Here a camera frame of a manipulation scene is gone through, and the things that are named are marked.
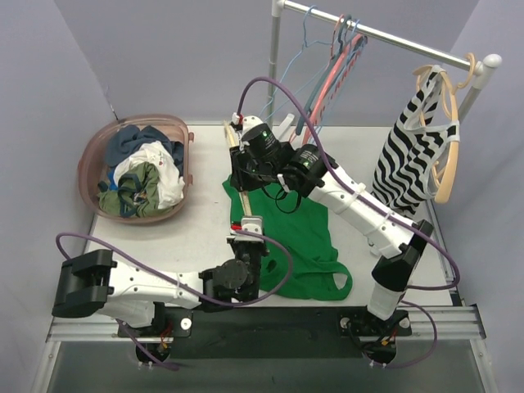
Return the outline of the cream yellow hanger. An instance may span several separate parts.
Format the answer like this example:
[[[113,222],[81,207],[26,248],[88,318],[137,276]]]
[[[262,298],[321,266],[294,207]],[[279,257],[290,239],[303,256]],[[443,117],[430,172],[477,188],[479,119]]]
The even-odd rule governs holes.
[[[226,120],[223,121],[223,126],[224,126],[225,137],[228,142],[228,147],[229,148],[238,147],[238,140],[237,140],[235,131],[232,128],[232,126]],[[242,204],[244,215],[252,215],[251,204],[249,201],[248,193],[239,192],[238,195],[239,195],[239,198]]]

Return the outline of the green tank top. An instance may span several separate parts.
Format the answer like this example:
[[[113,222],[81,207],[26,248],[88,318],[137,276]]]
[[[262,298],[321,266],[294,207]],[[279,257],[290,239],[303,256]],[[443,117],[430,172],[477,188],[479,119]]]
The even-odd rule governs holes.
[[[353,287],[348,268],[338,260],[328,229],[328,209],[293,192],[282,201],[277,184],[247,193],[251,212],[264,221],[264,234],[286,247],[293,259],[291,276],[277,291],[298,300],[339,301]]]

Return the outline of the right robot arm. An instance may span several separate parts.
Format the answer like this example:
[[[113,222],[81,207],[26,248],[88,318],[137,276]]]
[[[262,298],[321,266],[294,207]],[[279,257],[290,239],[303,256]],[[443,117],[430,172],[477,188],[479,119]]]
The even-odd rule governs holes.
[[[250,192],[277,184],[283,195],[296,192],[299,200],[325,206],[368,239],[379,260],[372,271],[374,288],[363,323],[374,334],[388,329],[432,234],[432,225],[397,215],[328,154],[313,144],[295,149],[279,141],[256,116],[246,117],[235,130],[239,145],[230,152],[235,189]]]

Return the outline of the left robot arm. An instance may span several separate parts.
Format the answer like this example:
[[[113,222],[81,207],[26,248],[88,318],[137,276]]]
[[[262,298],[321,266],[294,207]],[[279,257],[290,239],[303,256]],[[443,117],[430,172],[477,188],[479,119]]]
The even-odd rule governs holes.
[[[230,236],[227,242],[232,259],[199,273],[152,273],[118,261],[113,251],[104,249],[67,260],[61,266],[52,315],[102,314],[155,337],[165,330],[167,305],[214,312],[256,300],[267,247],[253,237]]]

